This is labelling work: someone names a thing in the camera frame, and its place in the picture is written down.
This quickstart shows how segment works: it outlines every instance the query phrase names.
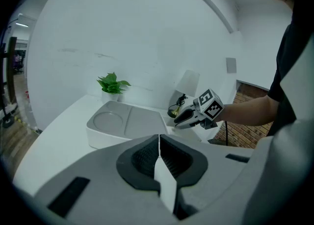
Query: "white pot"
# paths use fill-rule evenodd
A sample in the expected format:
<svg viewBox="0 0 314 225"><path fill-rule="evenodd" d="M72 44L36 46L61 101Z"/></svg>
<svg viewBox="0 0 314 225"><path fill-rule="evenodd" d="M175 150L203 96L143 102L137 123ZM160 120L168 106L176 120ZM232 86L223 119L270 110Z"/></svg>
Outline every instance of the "white pot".
<svg viewBox="0 0 314 225"><path fill-rule="evenodd" d="M103 104L108 101L118 101L119 94L109 94L107 92L102 91L102 102Z"/></svg>

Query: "hand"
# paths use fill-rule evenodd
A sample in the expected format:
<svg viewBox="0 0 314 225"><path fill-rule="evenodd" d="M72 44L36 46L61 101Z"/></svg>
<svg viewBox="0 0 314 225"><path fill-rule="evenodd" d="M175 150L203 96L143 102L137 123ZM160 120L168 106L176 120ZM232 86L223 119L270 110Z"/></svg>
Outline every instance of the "hand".
<svg viewBox="0 0 314 225"><path fill-rule="evenodd" d="M214 122L215 122L215 123L218 123L218 122L224 120L225 109L226 109L226 108L224 108L224 109L222 110L222 112L217 116L217 118L214 119Z"/></svg>

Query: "black slot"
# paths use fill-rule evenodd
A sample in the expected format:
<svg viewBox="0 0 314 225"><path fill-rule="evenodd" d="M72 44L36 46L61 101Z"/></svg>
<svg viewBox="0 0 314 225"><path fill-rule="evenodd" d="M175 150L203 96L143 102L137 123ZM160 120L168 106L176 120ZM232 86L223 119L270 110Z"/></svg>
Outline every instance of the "black slot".
<svg viewBox="0 0 314 225"><path fill-rule="evenodd" d="M89 183L89 179L76 177L57 197L48 208L61 217L65 217Z"/></svg>
<svg viewBox="0 0 314 225"><path fill-rule="evenodd" d="M243 163L248 163L250 158L249 157L244 157L244 156L240 156L240 155L236 155L236 154L231 154L229 153L226 156L227 159L231 159L231 160L235 160L235 161L239 161L239 162L243 162Z"/></svg>

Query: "white counter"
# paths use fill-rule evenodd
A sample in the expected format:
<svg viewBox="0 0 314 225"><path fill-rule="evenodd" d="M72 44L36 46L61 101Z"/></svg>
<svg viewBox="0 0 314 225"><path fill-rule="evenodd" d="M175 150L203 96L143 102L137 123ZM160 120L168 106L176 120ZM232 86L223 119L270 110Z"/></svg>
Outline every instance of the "white counter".
<svg viewBox="0 0 314 225"><path fill-rule="evenodd" d="M95 151L88 145L86 123L102 105L100 98L85 95L60 114L30 147L15 173L13 184L34 196L56 174ZM160 112L166 124L170 120L166 110L142 108ZM167 129L169 134L201 141L192 129Z"/></svg>

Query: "potted plant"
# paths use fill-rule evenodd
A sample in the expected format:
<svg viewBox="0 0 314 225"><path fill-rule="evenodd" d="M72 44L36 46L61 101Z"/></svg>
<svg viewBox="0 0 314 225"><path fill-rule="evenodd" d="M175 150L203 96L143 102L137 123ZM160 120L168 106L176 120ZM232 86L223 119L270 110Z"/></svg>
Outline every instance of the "potted plant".
<svg viewBox="0 0 314 225"><path fill-rule="evenodd" d="M121 89L121 85L131 86L127 81L117 81L116 74L108 73L106 77L98 77L99 84L102 87L102 101L105 104L107 101L117 101L119 94L122 94L124 89Z"/></svg>

